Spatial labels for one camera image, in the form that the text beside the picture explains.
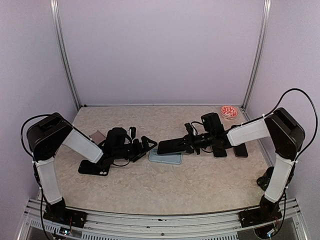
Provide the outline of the light blue phone case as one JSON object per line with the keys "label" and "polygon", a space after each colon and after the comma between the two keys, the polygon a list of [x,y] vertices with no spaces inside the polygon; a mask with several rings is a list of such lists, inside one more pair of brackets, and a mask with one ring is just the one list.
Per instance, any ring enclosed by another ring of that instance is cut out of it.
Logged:
{"label": "light blue phone case", "polygon": [[152,149],[149,153],[148,160],[153,163],[170,164],[170,165],[180,165],[182,163],[182,154],[158,154],[158,150]]}

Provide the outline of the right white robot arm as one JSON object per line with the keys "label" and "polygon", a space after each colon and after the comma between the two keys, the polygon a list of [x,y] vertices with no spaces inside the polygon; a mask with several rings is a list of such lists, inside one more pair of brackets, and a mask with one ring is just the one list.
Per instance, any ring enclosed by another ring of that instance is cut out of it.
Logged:
{"label": "right white robot arm", "polygon": [[284,195],[294,171],[297,158],[302,153],[306,138],[303,127],[283,107],[278,107],[266,116],[260,116],[243,124],[225,129],[220,116],[210,112],[201,117],[204,133],[195,134],[193,125],[185,124],[187,134],[177,139],[162,142],[158,152],[199,154],[201,149],[213,151],[237,148],[248,142],[269,139],[274,149],[274,169],[270,182],[261,198],[265,202],[256,210],[256,218],[266,222],[275,212],[275,206]]}

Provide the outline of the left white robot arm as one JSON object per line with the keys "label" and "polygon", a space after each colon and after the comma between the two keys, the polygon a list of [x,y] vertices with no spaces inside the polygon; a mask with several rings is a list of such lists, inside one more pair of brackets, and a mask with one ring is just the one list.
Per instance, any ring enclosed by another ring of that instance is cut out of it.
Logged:
{"label": "left white robot arm", "polygon": [[43,196],[52,205],[49,212],[61,223],[70,218],[69,209],[61,204],[64,198],[55,169],[57,153],[62,147],[83,157],[82,174],[106,176],[111,167],[120,167],[115,163],[117,160],[135,163],[157,146],[156,141],[145,135],[136,138],[135,127],[128,130],[114,127],[96,143],[58,112],[38,115],[38,118],[40,121],[28,128],[26,138]]}

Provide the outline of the teal green phone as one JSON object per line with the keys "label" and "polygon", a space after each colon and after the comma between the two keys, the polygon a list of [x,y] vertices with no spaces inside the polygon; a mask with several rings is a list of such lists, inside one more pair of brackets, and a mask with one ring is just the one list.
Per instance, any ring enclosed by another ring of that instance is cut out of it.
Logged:
{"label": "teal green phone", "polygon": [[173,143],[176,139],[177,138],[160,141],[158,144],[157,153],[159,155],[166,155],[166,154],[175,154],[175,153],[184,152],[182,150],[174,150],[173,149]]}

